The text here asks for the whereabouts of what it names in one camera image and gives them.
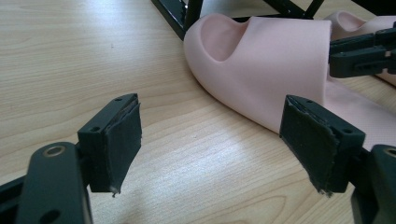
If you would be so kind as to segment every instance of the screw hole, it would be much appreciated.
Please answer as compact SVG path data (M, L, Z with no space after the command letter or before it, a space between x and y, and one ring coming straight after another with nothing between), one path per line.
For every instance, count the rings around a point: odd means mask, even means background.
M391 157L396 158L396 149L394 148L387 148L385 149L385 152L388 153Z
M54 222L56 219L58 219L58 217L60 215L61 215L60 211L50 210L49 212L47 212L40 218L40 223L41 224L50 224L50 223Z
M344 133L353 133L352 130L349 130L349 129L343 129L343 132Z
M43 154L45 157L55 157L55 156L62 154L65 149L66 149L66 147L64 147L64 146L50 147L50 148L47 148Z
M93 127L93 128L90 129L90 131L93 132L93 133L94 133L94 132L97 132L97 131L99 131L99 130L100 130L99 127Z

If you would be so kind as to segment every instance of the wood grain surface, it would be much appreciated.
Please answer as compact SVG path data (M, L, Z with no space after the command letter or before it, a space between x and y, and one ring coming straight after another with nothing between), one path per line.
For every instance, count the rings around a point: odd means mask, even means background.
M261 3L205 1L203 14L248 14ZM336 9L373 17L332 0L318 19ZM396 113L389 84L344 83ZM132 92L143 146L121 195L91 194L95 223L353 223L353 187L330 199L318 194L277 134L209 95L149 0L2 1L0 184L25 175L40 147L76 143L83 124Z

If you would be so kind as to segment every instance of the pink soft object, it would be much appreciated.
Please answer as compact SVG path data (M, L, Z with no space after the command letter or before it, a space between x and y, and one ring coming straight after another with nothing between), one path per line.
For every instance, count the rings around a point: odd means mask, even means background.
M349 12L337 11L324 20L332 22L332 40L335 40L392 28L393 23L396 22L396 16L380 16L370 21L365 21ZM378 76L396 86L396 76L388 73Z
M202 86L225 105L278 133L286 94L313 100L366 132L367 149L396 146L396 116L327 76L329 21L220 14L186 33L188 64Z

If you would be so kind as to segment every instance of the pink slipper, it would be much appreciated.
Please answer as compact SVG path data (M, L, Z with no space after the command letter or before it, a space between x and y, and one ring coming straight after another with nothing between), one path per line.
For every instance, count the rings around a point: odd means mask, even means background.
M355 35L366 35L393 27L396 16L380 16L365 21L349 12L337 11L324 20L332 22L332 40ZM396 76L384 72L379 77L396 86Z
M367 134L365 147L396 146L396 116L327 76L329 21L220 14L198 20L184 38L202 86L233 110L278 133L286 94L313 100Z

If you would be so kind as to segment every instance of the wooden table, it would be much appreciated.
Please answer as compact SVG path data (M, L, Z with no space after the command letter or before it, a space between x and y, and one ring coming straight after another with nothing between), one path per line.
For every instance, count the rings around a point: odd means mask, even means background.
M257 10L257 1L208 2L204 12L214 10L208 4L231 14ZM373 17L334 0L318 18L339 8ZM396 112L389 84L344 82ZM353 222L353 187L330 199L318 194L277 134L209 95L149 0L2 2L0 184L25 175L40 147L76 143L83 124L131 92L142 103L143 146L121 195L91 194L95 223Z

